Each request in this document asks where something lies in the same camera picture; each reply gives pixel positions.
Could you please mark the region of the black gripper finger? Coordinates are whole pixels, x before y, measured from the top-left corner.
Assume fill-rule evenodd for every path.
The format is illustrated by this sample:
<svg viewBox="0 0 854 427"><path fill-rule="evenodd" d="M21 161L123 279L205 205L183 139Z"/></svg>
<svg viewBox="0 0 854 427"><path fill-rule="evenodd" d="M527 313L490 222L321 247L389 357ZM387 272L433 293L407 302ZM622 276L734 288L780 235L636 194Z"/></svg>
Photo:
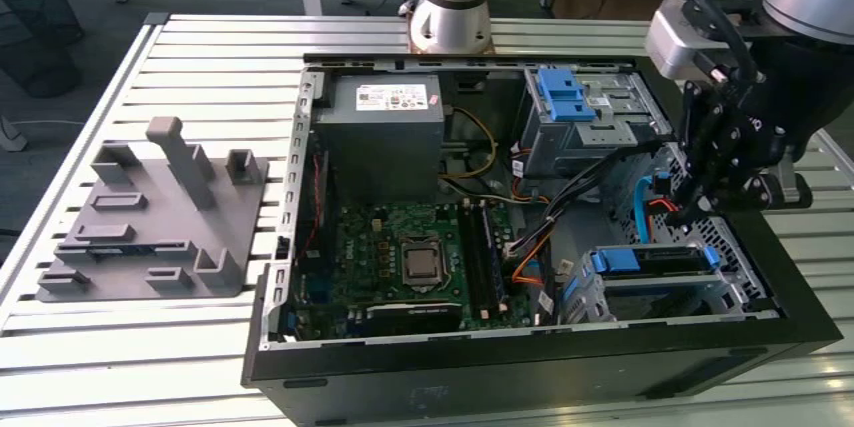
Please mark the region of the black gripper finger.
<svg viewBox="0 0 854 427"><path fill-rule="evenodd" d="M728 115L726 99L708 83L688 81L682 106L678 143L684 155L684 177L671 196L679 210L667 216L668 225L686 225L706 216L700 200L711 202L726 174L718 145Z"/></svg>
<svg viewBox="0 0 854 427"><path fill-rule="evenodd" d="M811 189L794 171L780 180L772 172L714 179L712 169L687 162L676 188L676 225L683 226L730 212L806 209Z"/></svg>

